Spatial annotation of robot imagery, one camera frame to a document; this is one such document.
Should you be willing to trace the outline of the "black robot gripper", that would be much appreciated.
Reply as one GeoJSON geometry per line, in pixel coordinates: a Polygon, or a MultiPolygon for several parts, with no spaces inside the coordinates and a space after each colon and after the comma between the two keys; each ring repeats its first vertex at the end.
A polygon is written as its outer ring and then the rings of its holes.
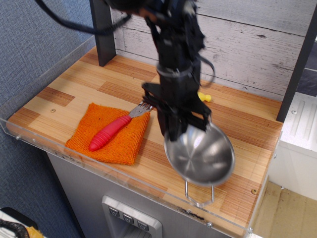
{"type": "Polygon", "coordinates": [[[159,74],[160,83],[143,83],[144,101],[157,109],[163,136],[176,141],[190,124],[206,130],[211,110],[199,99],[199,80],[192,73],[159,74]]]}

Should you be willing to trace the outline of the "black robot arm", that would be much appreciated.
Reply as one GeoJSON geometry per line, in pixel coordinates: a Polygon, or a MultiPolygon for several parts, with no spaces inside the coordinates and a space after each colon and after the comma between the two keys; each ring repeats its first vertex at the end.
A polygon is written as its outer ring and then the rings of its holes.
{"type": "Polygon", "coordinates": [[[204,35],[193,0],[108,0],[113,9],[145,19],[158,53],[159,83],[144,83],[144,101],[157,109],[161,133],[176,141],[188,125],[206,130],[211,110],[199,99],[204,35]]]}

